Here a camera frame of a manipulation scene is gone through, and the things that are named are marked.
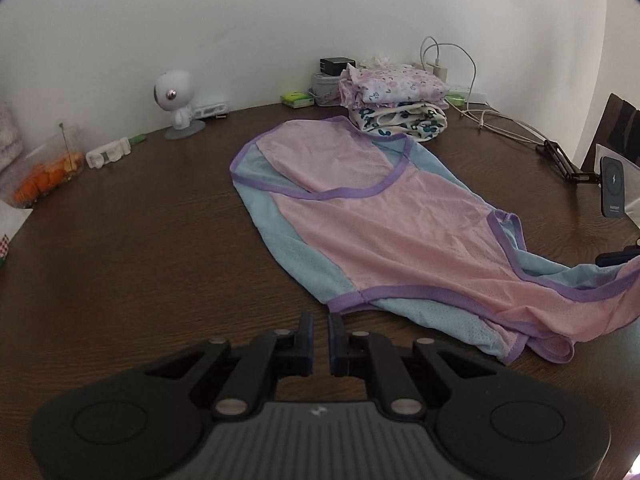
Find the plastic bag with orange contents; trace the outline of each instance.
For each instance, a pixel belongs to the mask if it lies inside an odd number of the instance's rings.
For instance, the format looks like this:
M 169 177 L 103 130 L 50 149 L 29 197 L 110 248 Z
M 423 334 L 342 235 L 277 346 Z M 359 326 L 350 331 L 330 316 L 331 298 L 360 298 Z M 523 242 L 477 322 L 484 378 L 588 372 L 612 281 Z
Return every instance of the plastic bag with orange contents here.
M 84 150 L 78 129 L 61 128 L 0 177 L 0 199 L 14 207 L 33 205 L 83 169 Z

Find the white wall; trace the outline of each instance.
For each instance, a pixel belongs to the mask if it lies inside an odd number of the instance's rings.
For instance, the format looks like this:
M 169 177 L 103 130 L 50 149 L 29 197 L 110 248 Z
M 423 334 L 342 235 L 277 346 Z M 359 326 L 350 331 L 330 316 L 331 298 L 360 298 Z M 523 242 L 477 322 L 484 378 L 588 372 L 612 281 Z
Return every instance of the white wall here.
M 232 109 L 305 90 L 324 56 L 417 60 L 426 34 L 462 44 L 478 90 L 572 154 L 600 62 L 606 0 L 2 0 L 0 99 L 29 147 L 64 120 L 88 147 L 161 128 L 156 77 L 190 70 Z M 442 56 L 466 82 L 460 54 Z
M 600 71 L 575 153 L 574 162 L 578 165 L 589 151 L 611 93 L 640 108 L 640 3 L 637 0 L 607 0 Z

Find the astronaut figurine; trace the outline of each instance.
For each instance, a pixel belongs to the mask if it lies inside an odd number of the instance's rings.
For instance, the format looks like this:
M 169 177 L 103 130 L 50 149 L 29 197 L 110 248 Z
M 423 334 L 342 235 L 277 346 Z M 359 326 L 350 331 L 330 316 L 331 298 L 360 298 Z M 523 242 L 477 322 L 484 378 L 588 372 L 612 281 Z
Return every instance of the astronaut figurine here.
M 154 98 L 162 110 L 171 112 L 171 124 L 164 134 L 165 139 L 182 139 L 192 136 L 204 128 L 202 121 L 191 122 L 191 105 L 195 90 L 191 75 L 184 70 L 171 70 L 162 74 L 154 87 Z

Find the black box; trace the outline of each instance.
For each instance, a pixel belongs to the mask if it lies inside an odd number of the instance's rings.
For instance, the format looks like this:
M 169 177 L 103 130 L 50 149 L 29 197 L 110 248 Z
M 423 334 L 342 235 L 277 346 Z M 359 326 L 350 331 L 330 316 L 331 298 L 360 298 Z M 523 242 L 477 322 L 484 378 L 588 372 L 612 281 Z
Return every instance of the black box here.
M 327 75 L 340 75 L 348 64 L 356 66 L 356 62 L 348 57 L 323 57 L 320 60 L 320 72 Z

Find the wooden table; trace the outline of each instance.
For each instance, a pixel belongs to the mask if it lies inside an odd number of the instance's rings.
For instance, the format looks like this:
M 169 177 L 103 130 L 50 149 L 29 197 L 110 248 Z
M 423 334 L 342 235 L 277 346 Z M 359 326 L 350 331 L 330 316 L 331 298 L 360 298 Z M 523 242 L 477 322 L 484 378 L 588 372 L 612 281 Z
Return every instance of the wooden table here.
M 278 398 L 364 398 L 359 380 L 329 375 L 327 310 L 271 257 L 228 172 L 257 134 L 342 113 L 271 105 L 212 120 L 185 140 L 154 134 L 41 200 L 0 270 L 1 479 L 38 477 L 27 428 L 54 394 L 211 335 L 241 344 L 265 328 L 294 328 L 302 310 L 316 317 L 316 369 L 282 381 Z M 485 200 L 517 213 L 532 252 L 574 266 L 638 238 L 629 220 L 600 216 L 597 186 L 565 184 L 531 148 L 448 116 L 428 148 Z M 434 333 L 380 312 L 346 325 L 402 345 Z M 621 479 L 640 452 L 640 323 L 578 344 L 569 364 L 527 350 L 513 367 L 604 410 L 612 442 L 598 478 Z

